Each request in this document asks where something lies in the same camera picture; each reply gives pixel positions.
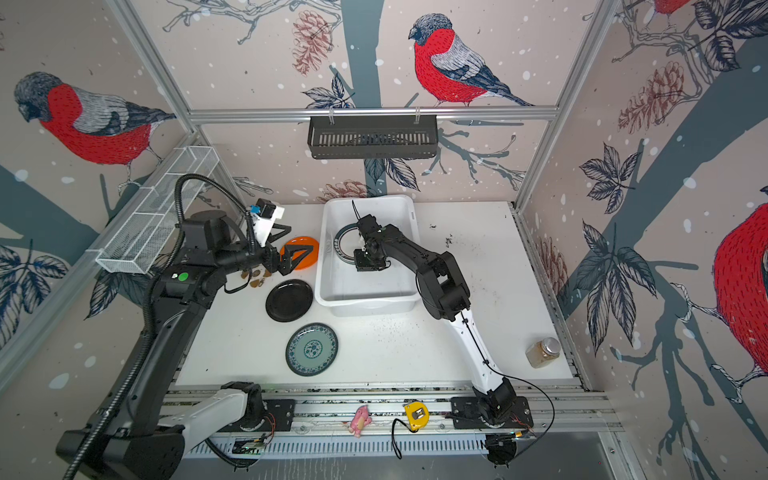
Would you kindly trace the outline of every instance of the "gray floor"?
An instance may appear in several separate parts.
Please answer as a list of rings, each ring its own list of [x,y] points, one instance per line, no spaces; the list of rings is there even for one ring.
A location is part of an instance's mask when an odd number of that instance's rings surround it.
[[[171,480],[512,480],[513,478],[588,478],[612,480],[597,433],[549,433],[509,465],[494,468],[485,456],[403,456],[263,460],[248,472],[218,458],[183,460]]]

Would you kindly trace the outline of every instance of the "bird head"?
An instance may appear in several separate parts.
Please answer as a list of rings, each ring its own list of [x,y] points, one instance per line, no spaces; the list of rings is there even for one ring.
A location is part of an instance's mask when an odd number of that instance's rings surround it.
[[[26,121],[33,118],[39,118],[40,121],[51,121],[51,111],[48,109],[48,92],[62,83],[58,77],[44,71],[36,71],[18,81],[13,96],[22,117]]]
[[[448,17],[442,13],[428,13],[419,17],[419,20],[416,20],[408,38],[415,40],[419,46],[423,47],[427,40],[429,40],[429,36],[442,28],[453,28],[453,24],[448,20]]]

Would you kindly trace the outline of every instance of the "orange plate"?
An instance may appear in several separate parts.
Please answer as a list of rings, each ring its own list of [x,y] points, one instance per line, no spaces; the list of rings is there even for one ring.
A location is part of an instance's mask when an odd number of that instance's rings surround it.
[[[317,254],[320,251],[320,244],[317,243],[317,240],[313,239],[312,237],[296,237],[288,240],[286,242],[286,245],[311,245],[312,247],[315,247],[314,250],[312,250],[312,253],[306,256],[304,260],[301,260],[301,263],[299,263],[299,266],[296,267],[296,270],[304,270],[306,268],[310,268],[312,265],[317,263]],[[283,247],[280,249],[280,255],[284,255],[286,252],[286,248]],[[299,256],[304,252],[296,252],[293,254],[293,258],[299,258]]]

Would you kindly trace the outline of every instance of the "yellow tape measure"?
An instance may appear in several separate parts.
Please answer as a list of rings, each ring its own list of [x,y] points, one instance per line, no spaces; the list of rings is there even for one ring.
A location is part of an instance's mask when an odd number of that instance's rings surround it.
[[[421,402],[409,403],[406,405],[406,416],[408,423],[411,424],[411,430],[418,430],[426,426],[429,421],[429,410]]]

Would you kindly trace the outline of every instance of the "white table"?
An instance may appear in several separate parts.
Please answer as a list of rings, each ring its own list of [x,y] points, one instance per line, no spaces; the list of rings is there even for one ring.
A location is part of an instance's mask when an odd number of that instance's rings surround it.
[[[415,209],[421,245],[439,253],[450,251],[458,261],[477,327],[501,371],[527,380],[572,378],[564,356],[540,369],[532,368],[525,357],[533,342],[557,334],[508,205],[451,202],[416,204]],[[322,216],[323,205],[286,205],[280,222],[293,231],[277,246],[301,235],[319,238]],[[264,304],[275,285],[299,278],[313,286],[315,273],[313,266],[288,277],[276,274],[259,288],[233,295],[220,291],[197,331],[177,387],[235,380],[297,388],[469,383],[447,320],[432,318],[423,305],[403,314],[341,318],[313,303],[291,323],[268,317]],[[243,282],[237,273],[228,280],[230,289]],[[286,364],[286,344],[299,328],[314,322],[336,331],[339,353],[325,372],[298,376]]]

